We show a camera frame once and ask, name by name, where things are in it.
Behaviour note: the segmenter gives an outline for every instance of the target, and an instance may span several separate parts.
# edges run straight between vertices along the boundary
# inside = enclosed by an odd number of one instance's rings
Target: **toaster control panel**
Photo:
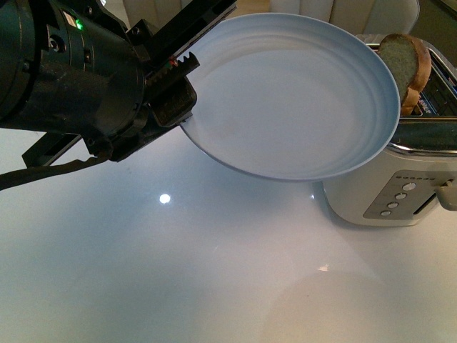
[[[363,215],[367,219],[411,220],[436,204],[435,190],[457,179],[457,171],[396,172]]]

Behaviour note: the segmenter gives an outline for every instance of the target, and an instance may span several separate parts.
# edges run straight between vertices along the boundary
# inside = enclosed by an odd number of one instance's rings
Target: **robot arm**
[[[0,1],[0,127],[46,132],[0,189],[121,161],[187,119],[199,63],[176,57],[235,2],[193,0],[160,30],[127,31],[99,0]],[[95,157],[51,165],[80,139]]]

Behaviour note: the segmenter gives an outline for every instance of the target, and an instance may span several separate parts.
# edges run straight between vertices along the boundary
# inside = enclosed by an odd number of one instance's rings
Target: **toaster lever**
[[[457,211],[457,187],[452,187],[451,181],[437,188],[436,196],[444,209]]]

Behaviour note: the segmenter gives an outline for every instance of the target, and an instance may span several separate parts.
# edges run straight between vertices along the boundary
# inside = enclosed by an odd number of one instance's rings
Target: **bread crust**
[[[416,58],[416,70],[413,77],[408,80],[408,86],[405,94],[401,97],[401,115],[409,115],[417,105],[420,93],[427,85],[431,73],[431,57],[428,48],[422,41],[408,34],[389,34],[380,43],[379,49],[385,49],[391,41],[404,41],[409,44]]]

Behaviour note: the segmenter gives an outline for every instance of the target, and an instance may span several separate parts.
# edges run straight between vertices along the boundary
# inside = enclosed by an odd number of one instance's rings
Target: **toaster button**
[[[395,196],[395,199],[397,200],[402,200],[402,199],[405,199],[407,197],[407,193],[398,193],[396,196]]]
[[[404,184],[402,189],[404,191],[412,191],[413,189],[415,189],[417,186],[417,184],[415,184],[414,182],[409,182],[408,184]]]

